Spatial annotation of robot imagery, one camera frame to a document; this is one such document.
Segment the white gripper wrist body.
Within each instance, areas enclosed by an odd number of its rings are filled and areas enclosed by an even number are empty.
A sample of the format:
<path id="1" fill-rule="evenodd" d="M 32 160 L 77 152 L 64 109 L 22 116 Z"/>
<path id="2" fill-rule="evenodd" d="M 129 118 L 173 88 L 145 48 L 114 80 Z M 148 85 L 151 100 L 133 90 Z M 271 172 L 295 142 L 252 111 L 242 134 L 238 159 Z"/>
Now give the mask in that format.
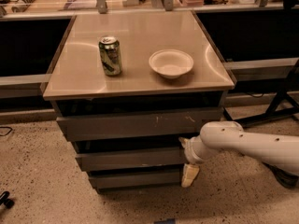
<path id="1" fill-rule="evenodd" d="M 207 147 L 200 136 L 196 136 L 189 139 L 188 145 L 184 148 L 184 154 L 190 164 L 199 165 L 213 157 L 215 151 Z"/>

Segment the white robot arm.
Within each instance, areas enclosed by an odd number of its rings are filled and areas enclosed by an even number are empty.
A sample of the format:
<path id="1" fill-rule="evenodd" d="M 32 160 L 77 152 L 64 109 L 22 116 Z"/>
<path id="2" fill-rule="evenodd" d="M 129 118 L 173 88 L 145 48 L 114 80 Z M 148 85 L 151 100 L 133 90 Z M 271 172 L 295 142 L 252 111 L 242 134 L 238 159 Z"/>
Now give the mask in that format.
<path id="1" fill-rule="evenodd" d="M 223 150 L 233 150 L 261 161 L 277 182 L 287 189 L 298 186 L 299 137 L 290 135 L 248 133 L 235 121 L 211 121 L 198 136 L 179 138 L 187 162 L 181 186 L 189 187 L 199 173 L 199 165 Z"/>

